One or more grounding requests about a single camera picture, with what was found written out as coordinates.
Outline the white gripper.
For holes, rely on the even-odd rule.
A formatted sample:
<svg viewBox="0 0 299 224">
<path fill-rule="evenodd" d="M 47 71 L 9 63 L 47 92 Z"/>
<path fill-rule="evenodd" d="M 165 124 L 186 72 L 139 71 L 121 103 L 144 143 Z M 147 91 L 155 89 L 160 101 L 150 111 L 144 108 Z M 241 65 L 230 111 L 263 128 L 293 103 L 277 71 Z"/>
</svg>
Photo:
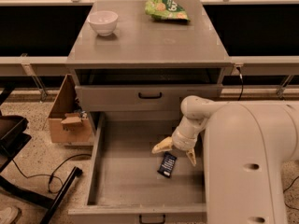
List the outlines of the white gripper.
<svg viewBox="0 0 299 224">
<path fill-rule="evenodd" d="M 190 160 L 192 166 L 195 166 L 196 156 L 194 147 L 197 142 L 198 134 L 206 127 L 207 119 L 188 119 L 183 117 L 180 124 L 170 136 L 166 137 L 160 143 L 155 145 L 152 149 L 153 154 L 166 152 L 172 149 L 174 145 L 177 149 L 187 151 L 186 155 Z"/>
</svg>

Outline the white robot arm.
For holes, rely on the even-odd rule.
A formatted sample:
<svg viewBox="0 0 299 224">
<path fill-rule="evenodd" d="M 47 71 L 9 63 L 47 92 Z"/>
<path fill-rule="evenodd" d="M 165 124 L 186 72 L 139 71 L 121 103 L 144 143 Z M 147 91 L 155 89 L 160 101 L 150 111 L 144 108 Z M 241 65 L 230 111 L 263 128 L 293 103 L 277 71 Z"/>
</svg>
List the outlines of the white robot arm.
<svg viewBox="0 0 299 224">
<path fill-rule="evenodd" d="M 152 151 L 195 161 L 203 138 L 207 224 L 288 224 L 281 165 L 299 159 L 296 101 L 214 102 L 186 97 L 182 119 Z"/>
</svg>

